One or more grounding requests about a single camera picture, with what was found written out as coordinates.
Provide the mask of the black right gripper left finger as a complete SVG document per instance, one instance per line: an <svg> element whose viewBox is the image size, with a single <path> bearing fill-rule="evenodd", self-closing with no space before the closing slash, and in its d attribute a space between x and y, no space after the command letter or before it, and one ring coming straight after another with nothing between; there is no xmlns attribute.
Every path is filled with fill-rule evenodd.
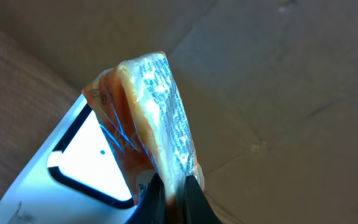
<svg viewBox="0 0 358 224"><path fill-rule="evenodd" d="M165 189L158 174L155 174L126 224L165 224Z"/></svg>

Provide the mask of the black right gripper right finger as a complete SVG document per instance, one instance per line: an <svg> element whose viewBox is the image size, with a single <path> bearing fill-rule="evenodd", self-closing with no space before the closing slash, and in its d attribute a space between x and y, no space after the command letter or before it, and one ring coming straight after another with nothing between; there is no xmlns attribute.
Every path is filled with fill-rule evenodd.
<svg viewBox="0 0 358 224"><path fill-rule="evenodd" d="M185 224L222 224L193 175L185 182L183 221Z"/></svg>

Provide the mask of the orange Kleenex tissue pack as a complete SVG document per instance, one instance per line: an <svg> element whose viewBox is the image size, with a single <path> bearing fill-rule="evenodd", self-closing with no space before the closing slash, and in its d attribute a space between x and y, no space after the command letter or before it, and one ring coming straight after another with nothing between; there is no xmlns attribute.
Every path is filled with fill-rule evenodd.
<svg viewBox="0 0 358 224"><path fill-rule="evenodd" d="M157 174L164 186L165 217L181 213L185 179L204 176L183 102L164 52L125 60L105 70L82 89L136 205Z"/></svg>

